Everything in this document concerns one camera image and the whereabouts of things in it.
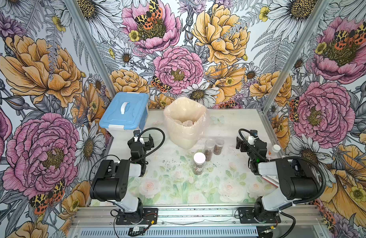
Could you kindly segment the white jar lid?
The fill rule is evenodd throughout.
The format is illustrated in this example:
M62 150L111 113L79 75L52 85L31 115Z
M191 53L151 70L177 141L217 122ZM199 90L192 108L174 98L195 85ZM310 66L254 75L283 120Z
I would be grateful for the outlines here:
M202 152L197 152L193 156L193 161L197 165L202 165L206 162L206 156Z

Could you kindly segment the clear jar with rose tea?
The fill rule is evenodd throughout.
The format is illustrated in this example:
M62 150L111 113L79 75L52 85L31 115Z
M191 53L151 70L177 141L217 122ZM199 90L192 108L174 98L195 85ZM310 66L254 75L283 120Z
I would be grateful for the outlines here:
M202 152L197 152L193 156L193 172L196 175L203 173L204 166L206 163L206 156Z

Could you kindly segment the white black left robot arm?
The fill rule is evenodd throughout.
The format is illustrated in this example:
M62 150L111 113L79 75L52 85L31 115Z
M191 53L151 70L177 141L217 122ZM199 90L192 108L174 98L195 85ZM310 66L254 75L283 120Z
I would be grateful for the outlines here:
M119 208L117 221L120 225L136 224L144 219L140 198L127 191L131 178L144 176L147 162L142 156L154 147L152 136L133 137L128 141L130 159L103 160L91 184L90 196L101 202L110 202Z

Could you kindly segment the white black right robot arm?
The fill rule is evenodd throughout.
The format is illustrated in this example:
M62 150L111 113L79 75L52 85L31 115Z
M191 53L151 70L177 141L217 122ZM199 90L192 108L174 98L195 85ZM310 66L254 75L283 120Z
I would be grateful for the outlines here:
M256 199L252 208L238 210L241 223L280 223L279 212L299 203L307 203L318 198L324 191L311 167L317 164L302 157L268 160L267 143L252 136L250 144L241 136L236 138L236 149L246 152L251 172L261 177L276 177L278 188Z

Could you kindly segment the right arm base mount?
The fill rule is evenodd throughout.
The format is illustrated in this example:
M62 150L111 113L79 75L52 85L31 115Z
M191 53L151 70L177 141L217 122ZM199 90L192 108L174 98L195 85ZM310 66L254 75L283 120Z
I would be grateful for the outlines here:
M241 224L279 224L281 223L278 212L256 211L254 207L240 207L235 212L235 217Z

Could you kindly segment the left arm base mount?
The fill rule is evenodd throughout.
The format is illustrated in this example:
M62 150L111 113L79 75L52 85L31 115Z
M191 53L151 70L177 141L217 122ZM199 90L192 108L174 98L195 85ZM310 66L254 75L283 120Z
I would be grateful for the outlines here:
M116 225L153 225L158 220L158 208L142 208L133 213L120 212L115 219Z

